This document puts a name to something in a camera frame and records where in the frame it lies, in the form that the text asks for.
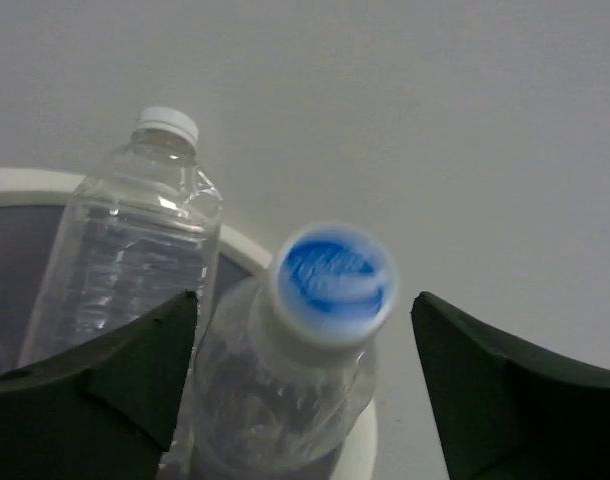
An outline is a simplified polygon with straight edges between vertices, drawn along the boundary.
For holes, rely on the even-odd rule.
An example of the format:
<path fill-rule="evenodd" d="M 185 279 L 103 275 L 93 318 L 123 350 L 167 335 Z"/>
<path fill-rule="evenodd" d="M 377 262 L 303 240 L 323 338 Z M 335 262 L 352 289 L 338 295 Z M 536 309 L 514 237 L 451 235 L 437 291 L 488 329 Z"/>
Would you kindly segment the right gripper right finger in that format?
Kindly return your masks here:
<path fill-rule="evenodd" d="M 423 292 L 411 322 L 452 479 L 610 479 L 610 370 Z"/>

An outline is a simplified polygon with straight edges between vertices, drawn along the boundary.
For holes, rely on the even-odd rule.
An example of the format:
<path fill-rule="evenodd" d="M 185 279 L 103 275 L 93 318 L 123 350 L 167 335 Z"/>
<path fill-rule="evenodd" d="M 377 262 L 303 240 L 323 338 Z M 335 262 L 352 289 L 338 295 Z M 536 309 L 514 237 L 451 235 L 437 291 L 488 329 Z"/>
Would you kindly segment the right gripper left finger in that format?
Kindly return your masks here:
<path fill-rule="evenodd" d="M 0 479 L 153 479 L 197 321 L 182 292 L 129 324 L 0 375 Z"/>

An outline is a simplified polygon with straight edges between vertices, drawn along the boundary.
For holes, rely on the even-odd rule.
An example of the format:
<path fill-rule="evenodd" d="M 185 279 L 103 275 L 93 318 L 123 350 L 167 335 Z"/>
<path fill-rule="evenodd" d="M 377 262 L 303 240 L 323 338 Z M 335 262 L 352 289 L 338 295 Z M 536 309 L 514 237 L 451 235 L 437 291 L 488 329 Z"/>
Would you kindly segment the clear bottle blue-white cap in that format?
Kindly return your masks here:
<path fill-rule="evenodd" d="M 193 479 L 286 479 L 335 452 L 375 394 L 398 275 L 371 234 L 294 233 L 219 301 L 194 361 Z"/>

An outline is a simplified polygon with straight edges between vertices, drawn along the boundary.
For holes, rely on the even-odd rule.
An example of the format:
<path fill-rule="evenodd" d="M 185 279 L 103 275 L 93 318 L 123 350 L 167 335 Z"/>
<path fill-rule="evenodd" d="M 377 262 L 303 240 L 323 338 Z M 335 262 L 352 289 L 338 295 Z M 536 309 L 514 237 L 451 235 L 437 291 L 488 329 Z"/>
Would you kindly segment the clear bottle cream label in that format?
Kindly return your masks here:
<path fill-rule="evenodd" d="M 122 327 L 181 291 L 202 330 L 216 279 L 223 197 L 197 160 L 186 114 L 150 106 L 130 141 L 63 211 L 19 353 L 25 366 Z"/>

